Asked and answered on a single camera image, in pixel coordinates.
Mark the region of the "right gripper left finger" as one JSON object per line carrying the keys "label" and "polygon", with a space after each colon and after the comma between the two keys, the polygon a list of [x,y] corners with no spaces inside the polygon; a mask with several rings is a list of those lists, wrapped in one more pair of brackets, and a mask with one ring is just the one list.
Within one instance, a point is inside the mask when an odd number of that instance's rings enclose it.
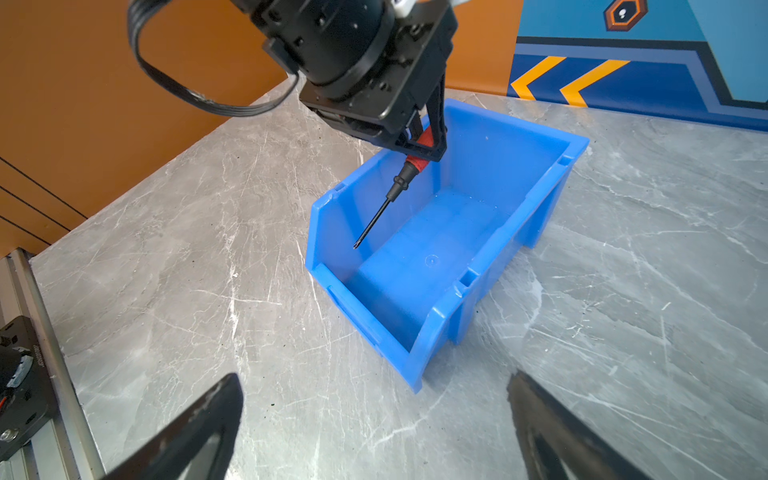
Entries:
{"label": "right gripper left finger", "polygon": [[225,478],[234,453],[243,402],[238,375],[225,375],[106,477]]}

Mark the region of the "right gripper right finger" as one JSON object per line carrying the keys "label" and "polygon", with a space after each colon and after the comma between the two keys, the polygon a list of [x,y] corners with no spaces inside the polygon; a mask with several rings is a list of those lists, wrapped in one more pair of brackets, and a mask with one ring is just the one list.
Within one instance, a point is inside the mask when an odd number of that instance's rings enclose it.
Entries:
{"label": "right gripper right finger", "polygon": [[649,479],[524,371],[507,391],[530,479]]}

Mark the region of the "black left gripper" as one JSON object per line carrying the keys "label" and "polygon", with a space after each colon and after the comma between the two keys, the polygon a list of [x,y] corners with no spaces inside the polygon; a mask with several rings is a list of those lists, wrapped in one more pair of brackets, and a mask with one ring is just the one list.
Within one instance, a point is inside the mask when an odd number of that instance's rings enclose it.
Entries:
{"label": "black left gripper", "polygon": [[447,1],[403,17],[392,1],[266,1],[263,47],[306,77],[299,99],[330,127],[439,162],[447,148],[447,60],[458,21]]}

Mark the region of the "red black screwdriver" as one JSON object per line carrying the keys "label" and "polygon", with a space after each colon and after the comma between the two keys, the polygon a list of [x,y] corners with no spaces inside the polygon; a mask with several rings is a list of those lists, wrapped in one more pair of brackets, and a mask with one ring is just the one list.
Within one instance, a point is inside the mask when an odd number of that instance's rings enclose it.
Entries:
{"label": "red black screwdriver", "polygon": [[354,249],[358,249],[360,247],[387,207],[393,203],[401,193],[409,188],[411,182],[427,167],[428,164],[429,160],[426,159],[415,157],[413,155],[406,157],[400,173],[393,179],[393,185],[386,194],[383,204],[370,220],[368,225],[365,227],[359,238],[356,240],[355,244],[353,245]]}

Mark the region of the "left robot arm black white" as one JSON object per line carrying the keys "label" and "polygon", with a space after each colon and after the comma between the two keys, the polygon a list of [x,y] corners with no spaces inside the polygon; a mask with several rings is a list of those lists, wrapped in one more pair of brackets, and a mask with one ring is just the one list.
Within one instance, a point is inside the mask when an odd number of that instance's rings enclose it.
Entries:
{"label": "left robot arm black white", "polygon": [[457,17],[447,1],[239,1],[264,50],[306,83],[299,99],[331,128],[437,162],[447,148],[447,60]]}

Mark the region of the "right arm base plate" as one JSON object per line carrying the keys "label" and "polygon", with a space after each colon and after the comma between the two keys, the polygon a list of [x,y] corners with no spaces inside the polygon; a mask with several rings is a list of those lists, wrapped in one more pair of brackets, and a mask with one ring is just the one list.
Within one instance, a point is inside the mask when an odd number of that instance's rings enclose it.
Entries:
{"label": "right arm base plate", "polygon": [[1,328],[1,460],[10,458],[59,411],[32,320]]}

